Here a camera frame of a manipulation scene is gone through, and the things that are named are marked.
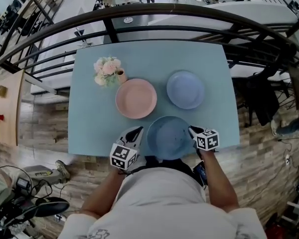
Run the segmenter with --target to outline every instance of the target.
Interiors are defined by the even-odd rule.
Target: plate
[[[154,110],[156,103],[156,91],[146,80],[128,80],[116,93],[116,107],[122,115],[130,119],[146,117]]]
[[[155,120],[147,132],[152,155],[174,160],[190,153],[193,142],[188,133],[189,124],[179,117],[164,116]]]
[[[169,78],[167,95],[176,106],[182,109],[194,109],[203,102],[205,88],[196,75],[181,71]]]
[[[123,21],[124,21],[125,24],[130,24],[130,23],[133,22],[133,18],[132,17],[126,17]]]

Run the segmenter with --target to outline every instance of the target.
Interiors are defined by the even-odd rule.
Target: jeans
[[[192,171],[192,169],[188,165],[186,165],[181,159],[163,160],[162,163],[159,163],[154,156],[148,156],[148,157],[145,157],[145,159],[147,161],[146,165],[134,169],[133,171],[131,171],[132,174],[142,171],[144,169],[148,169],[148,168],[165,167],[165,168],[175,169],[177,171],[180,171],[180,172],[183,172],[183,173],[189,175],[203,187],[203,182],[202,182],[201,178],[199,177],[199,175],[195,174]]]
[[[299,130],[299,118],[293,120],[289,125],[277,128],[277,134],[290,134]]]

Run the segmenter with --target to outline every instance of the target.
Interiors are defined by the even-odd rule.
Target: blue bowl
[[[191,152],[189,124],[181,118],[164,116],[149,127],[147,140],[151,154],[160,159],[174,160]]]

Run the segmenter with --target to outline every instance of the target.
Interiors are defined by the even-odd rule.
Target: light blue plate
[[[181,71],[169,78],[167,95],[177,107],[187,110],[194,109],[203,102],[205,88],[196,75]]]
[[[155,120],[147,133],[151,154],[165,160],[174,160],[189,154],[193,150],[188,127],[186,121],[174,116]]]

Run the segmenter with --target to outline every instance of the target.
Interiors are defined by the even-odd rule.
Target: small vase
[[[122,69],[120,71],[117,72],[117,75],[118,75],[118,79],[119,79],[119,83],[120,84],[123,84],[125,81],[128,80],[126,74],[125,74],[125,71]]]

